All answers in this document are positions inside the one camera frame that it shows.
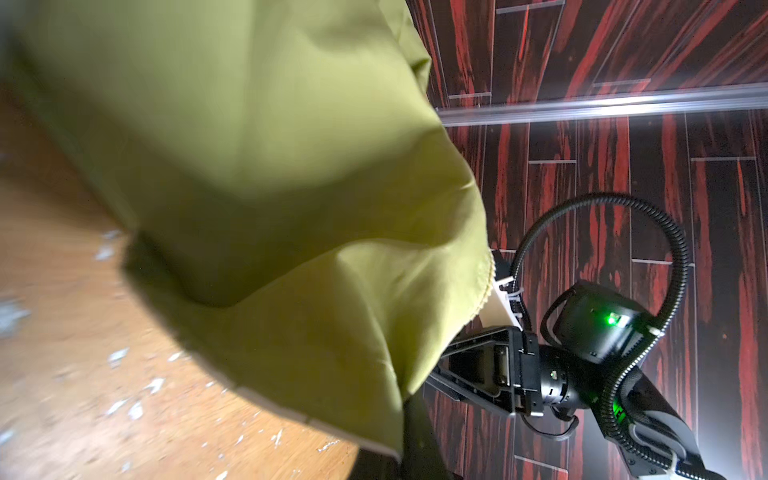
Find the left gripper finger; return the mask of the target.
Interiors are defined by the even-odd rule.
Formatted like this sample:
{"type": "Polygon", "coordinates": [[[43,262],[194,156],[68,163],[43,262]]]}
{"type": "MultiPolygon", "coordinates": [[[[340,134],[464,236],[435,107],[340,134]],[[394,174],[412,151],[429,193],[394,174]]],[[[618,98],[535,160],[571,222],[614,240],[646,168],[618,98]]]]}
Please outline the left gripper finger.
{"type": "Polygon", "coordinates": [[[404,413],[402,459],[395,460],[393,457],[360,449],[350,471],[351,479],[450,478],[421,392],[405,403],[404,413]]]}

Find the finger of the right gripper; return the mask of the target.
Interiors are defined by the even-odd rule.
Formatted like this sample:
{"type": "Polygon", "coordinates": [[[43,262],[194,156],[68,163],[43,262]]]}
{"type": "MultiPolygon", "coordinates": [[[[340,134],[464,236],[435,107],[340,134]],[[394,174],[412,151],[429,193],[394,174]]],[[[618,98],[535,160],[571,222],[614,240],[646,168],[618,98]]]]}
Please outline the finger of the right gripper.
{"type": "Polygon", "coordinates": [[[494,414],[516,412],[514,327],[490,327],[449,344],[427,384],[494,414]]]}

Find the green jacket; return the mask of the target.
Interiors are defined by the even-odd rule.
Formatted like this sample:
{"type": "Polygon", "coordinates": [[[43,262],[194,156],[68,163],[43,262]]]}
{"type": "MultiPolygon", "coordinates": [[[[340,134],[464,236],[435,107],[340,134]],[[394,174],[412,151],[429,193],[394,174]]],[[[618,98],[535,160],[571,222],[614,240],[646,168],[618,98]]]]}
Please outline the green jacket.
{"type": "Polygon", "coordinates": [[[5,1],[5,80],[240,395],[377,453],[486,303],[472,170],[403,1],[5,1]]]}

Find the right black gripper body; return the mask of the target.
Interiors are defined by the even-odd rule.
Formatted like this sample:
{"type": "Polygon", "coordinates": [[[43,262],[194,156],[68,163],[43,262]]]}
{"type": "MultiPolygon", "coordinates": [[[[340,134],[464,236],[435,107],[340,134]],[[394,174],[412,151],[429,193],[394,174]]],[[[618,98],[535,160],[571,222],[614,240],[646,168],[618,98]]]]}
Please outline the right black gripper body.
{"type": "Polygon", "coordinates": [[[557,297],[537,335],[543,404],[565,418],[596,404],[610,368],[642,339],[650,318],[638,302],[585,280],[557,297]]]}

